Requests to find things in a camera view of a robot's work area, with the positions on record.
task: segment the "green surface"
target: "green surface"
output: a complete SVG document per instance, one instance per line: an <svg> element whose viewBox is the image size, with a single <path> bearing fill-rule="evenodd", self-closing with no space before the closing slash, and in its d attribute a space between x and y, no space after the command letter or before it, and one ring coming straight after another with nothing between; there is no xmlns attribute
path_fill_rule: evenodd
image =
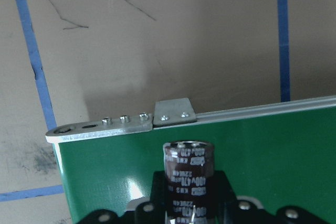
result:
<svg viewBox="0 0 336 224"><path fill-rule="evenodd" d="M163 170L163 143L204 140L215 144L215 167L236 194L258 198L273 214L298 205L336 223L335 123L330 108L59 144L73 222L98 208L122 214L130 187L149 196L153 172Z"/></svg>

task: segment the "gray floor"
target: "gray floor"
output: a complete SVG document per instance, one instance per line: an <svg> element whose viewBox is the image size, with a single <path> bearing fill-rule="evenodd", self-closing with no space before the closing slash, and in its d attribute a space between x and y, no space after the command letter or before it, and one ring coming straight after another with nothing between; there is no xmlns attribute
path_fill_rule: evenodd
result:
<svg viewBox="0 0 336 224"><path fill-rule="evenodd" d="M280 101L277 0L27 1L58 125ZM59 185L17 6L0 3L0 193ZM288 4L292 99L336 94L336 1ZM71 219L59 194L0 202L0 222Z"/></svg>

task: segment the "blue tape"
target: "blue tape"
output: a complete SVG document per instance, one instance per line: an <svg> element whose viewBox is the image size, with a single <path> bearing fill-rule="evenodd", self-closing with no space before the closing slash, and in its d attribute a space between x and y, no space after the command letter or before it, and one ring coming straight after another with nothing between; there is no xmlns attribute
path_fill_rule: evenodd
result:
<svg viewBox="0 0 336 224"><path fill-rule="evenodd" d="M281 101L290 101L288 3L278 0L280 91Z"/></svg>
<svg viewBox="0 0 336 224"><path fill-rule="evenodd" d="M35 83L40 98L43 114L46 120L48 130L56 127L56 120L51 106L48 86L43 72L40 54L38 52L37 42L32 27L27 0L16 0L23 33L26 39L30 63L35 74Z"/></svg>
<svg viewBox="0 0 336 224"><path fill-rule="evenodd" d="M22 190L22 191L13 191L10 193L0 194L0 202L18 200L18 199L35 198L35 197L40 197L40 196L48 196L48 195L62 194L62 193L64 193L62 185L35 188L35 189Z"/></svg>

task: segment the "brown cylindrical capacitor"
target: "brown cylindrical capacitor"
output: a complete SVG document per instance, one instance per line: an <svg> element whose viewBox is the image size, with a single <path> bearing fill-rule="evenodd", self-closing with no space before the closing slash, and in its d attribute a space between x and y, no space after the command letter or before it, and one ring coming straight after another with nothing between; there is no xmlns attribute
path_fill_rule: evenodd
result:
<svg viewBox="0 0 336 224"><path fill-rule="evenodd" d="M167 181L168 224L209 224L212 209L211 177L214 146L202 141L165 143L164 170Z"/></svg>

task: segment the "capacitor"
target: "capacitor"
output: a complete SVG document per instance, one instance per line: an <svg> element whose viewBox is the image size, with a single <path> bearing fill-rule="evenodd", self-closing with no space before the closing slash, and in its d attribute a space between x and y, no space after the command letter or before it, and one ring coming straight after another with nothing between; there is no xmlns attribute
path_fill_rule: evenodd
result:
<svg viewBox="0 0 336 224"><path fill-rule="evenodd" d="M202 141L165 143L167 224L214 223L211 178L214 175L214 145Z"/></svg>

